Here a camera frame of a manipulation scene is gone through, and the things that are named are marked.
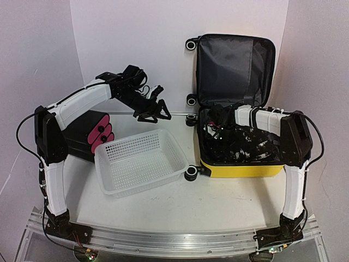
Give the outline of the yellow Pikachu suitcase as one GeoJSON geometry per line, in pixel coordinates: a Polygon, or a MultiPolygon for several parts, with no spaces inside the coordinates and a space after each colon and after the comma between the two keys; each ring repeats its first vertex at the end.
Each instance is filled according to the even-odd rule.
{"type": "MultiPolygon", "coordinates": [[[[186,124],[198,131],[200,114],[214,105],[251,105],[263,108],[272,86],[276,50],[273,42],[266,38],[205,34],[186,41],[187,50],[196,51],[196,91],[187,95],[186,103],[198,105],[197,114],[186,117],[186,124]]],[[[272,169],[277,175],[281,169],[272,169]]],[[[211,178],[252,177],[211,175],[208,166],[201,162],[199,174],[211,178]]]]}

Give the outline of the white plastic basket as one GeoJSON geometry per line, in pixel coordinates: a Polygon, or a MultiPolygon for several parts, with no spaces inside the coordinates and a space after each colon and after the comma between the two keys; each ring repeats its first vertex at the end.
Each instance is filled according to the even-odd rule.
{"type": "Polygon", "coordinates": [[[166,129],[107,142],[95,149],[101,191],[116,198],[178,180],[189,167],[185,153],[166,129]]]}

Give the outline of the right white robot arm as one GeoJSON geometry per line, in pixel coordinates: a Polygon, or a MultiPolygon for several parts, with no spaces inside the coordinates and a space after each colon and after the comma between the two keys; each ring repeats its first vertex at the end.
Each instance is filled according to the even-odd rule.
{"type": "Polygon", "coordinates": [[[308,214],[305,207],[306,173],[318,158],[308,124],[301,111],[284,112],[251,105],[216,105],[200,114],[198,138],[201,162],[211,175],[270,176],[284,169],[286,196],[274,236],[286,242],[300,232],[308,214]]]}

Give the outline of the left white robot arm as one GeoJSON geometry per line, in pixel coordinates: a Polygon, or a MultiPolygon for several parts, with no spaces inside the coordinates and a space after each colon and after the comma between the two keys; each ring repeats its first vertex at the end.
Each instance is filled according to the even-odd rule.
{"type": "Polygon", "coordinates": [[[121,73],[104,72],[96,76],[90,84],[47,107],[37,107],[30,115],[34,119],[37,150],[33,154],[39,159],[44,212],[59,237],[67,239],[73,234],[63,188],[63,168],[69,147],[78,142],[92,146],[110,127],[105,115],[92,108],[116,99],[133,109],[133,116],[139,122],[171,119],[165,101],[157,99],[163,87],[158,85],[142,94],[141,88],[146,83],[144,70],[128,65],[121,73]]]}

